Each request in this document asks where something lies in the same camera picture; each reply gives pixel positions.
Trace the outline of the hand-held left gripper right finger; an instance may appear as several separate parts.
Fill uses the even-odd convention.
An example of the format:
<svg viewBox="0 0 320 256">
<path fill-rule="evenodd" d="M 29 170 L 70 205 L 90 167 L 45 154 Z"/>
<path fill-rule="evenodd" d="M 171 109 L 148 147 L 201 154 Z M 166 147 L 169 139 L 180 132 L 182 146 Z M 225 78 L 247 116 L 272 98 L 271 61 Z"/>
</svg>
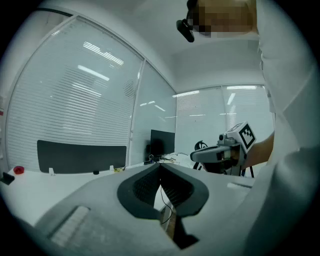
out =
<svg viewBox="0 0 320 256">
<path fill-rule="evenodd" d="M 176 212 L 174 240 L 161 256 L 222 256 L 236 238 L 222 229 L 244 201 L 253 180 L 162 163 L 160 182 Z"/>
</svg>

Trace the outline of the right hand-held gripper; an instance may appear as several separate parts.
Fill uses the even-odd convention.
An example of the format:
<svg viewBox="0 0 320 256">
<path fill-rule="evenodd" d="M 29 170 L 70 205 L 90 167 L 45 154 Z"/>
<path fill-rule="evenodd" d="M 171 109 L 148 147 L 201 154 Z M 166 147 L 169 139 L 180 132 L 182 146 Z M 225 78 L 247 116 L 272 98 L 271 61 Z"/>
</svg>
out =
<svg viewBox="0 0 320 256">
<path fill-rule="evenodd" d="M 219 136 L 217 146 L 198 149 L 190 154 L 190 159 L 198 163 L 224 163 L 223 173 L 241 176 L 248 152 L 256 142 L 247 121 L 240 122 Z"/>
</svg>

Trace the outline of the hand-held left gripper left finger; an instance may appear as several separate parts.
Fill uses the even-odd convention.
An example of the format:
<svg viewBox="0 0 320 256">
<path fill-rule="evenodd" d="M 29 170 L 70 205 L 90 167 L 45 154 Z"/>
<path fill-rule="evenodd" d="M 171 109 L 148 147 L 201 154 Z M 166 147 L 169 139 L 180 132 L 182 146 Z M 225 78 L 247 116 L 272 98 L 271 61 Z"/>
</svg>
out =
<svg viewBox="0 0 320 256">
<path fill-rule="evenodd" d="M 158 164 L 96 178 L 55 204 L 36 223 L 54 256 L 172 256 L 179 247 L 154 208 Z"/>
</svg>

